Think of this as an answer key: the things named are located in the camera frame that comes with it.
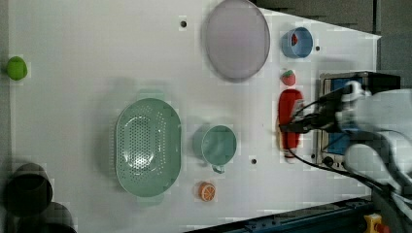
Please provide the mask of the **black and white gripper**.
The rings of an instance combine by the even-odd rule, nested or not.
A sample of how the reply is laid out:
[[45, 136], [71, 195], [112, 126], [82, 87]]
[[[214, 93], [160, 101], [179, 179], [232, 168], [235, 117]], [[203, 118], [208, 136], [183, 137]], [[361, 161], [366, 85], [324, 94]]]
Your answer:
[[340, 132], [339, 123], [336, 114], [342, 111], [342, 96], [345, 94], [346, 87], [336, 89], [318, 99], [317, 107], [313, 115], [296, 116], [292, 119], [293, 125], [281, 125], [282, 132], [306, 134], [311, 131], [310, 125], [314, 129], [324, 130], [326, 132]]

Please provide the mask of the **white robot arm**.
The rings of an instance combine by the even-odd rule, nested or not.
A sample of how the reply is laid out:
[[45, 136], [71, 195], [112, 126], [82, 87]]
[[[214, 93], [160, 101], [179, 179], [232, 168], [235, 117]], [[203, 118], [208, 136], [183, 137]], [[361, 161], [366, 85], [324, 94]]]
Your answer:
[[411, 224], [411, 90], [370, 92], [358, 82], [319, 97], [306, 115], [301, 99], [287, 89], [279, 100], [278, 122], [283, 149], [294, 157], [288, 136], [312, 130], [350, 137], [341, 175], [358, 180], [378, 193]]

